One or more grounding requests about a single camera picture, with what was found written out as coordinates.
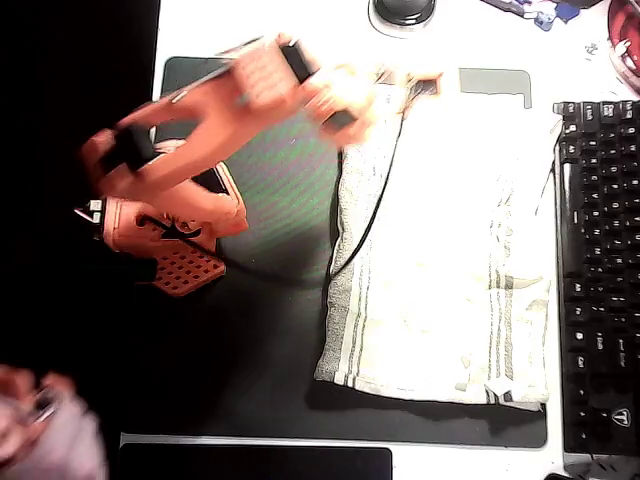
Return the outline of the person's hand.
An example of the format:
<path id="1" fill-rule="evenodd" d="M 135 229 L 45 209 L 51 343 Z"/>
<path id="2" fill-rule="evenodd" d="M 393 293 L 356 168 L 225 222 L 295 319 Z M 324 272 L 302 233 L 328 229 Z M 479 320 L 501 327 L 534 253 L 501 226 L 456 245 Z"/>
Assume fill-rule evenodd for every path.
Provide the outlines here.
<path id="1" fill-rule="evenodd" d="M 49 372 L 36 383 L 27 369 L 1 365 L 1 466 L 32 450 L 64 400 L 75 394 L 74 382 Z"/>

